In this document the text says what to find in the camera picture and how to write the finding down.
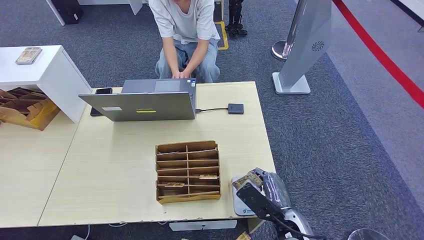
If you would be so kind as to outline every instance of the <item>book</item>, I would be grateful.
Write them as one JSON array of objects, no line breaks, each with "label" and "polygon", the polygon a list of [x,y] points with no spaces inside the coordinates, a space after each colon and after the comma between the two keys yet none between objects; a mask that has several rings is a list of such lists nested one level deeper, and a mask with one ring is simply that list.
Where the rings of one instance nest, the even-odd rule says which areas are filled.
[{"label": "book", "polygon": [[33,64],[40,55],[41,51],[42,49],[40,47],[27,47],[16,59],[15,63],[17,65]]}]

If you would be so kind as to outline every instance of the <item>gray laptop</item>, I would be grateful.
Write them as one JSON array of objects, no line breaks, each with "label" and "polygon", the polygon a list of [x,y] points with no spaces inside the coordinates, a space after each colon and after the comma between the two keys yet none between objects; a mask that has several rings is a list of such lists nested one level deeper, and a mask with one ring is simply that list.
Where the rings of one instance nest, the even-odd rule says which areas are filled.
[{"label": "gray laptop", "polygon": [[114,122],[190,120],[196,115],[196,80],[126,80],[121,93],[80,94]]}]

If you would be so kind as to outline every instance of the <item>cardboard organizer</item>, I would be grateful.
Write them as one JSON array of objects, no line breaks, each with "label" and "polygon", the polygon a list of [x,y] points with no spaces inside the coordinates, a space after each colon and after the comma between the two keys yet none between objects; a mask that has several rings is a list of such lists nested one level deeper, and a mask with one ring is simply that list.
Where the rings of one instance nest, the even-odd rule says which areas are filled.
[{"label": "cardboard organizer", "polygon": [[0,89],[0,121],[43,131],[60,109],[43,92]]},{"label": "cardboard organizer", "polygon": [[160,204],[221,197],[220,155],[215,141],[156,146],[156,200]]}]

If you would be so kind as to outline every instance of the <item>laptop touchpad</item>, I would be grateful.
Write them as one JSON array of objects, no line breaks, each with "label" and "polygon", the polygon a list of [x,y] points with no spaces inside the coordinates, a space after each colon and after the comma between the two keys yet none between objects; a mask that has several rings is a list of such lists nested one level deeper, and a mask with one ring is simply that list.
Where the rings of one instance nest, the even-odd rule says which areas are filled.
[{"label": "laptop touchpad", "polygon": [[179,92],[180,80],[157,81],[154,92]]}]

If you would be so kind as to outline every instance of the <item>black phone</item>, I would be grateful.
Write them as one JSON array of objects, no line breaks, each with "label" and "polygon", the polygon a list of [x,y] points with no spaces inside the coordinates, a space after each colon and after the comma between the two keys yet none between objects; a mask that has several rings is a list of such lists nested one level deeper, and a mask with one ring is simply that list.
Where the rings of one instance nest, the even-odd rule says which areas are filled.
[{"label": "black phone", "polygon": [[[112,93],[112,88],[100,88],[97,89],[95,91],[95,94],[111,94]],[[94,107],[91,107],[91,112],[90,112],[90,116],[92,117],[96,117],[96,116],[102,116],[103,114],[101,114],[99,111],[97,111]]]}]

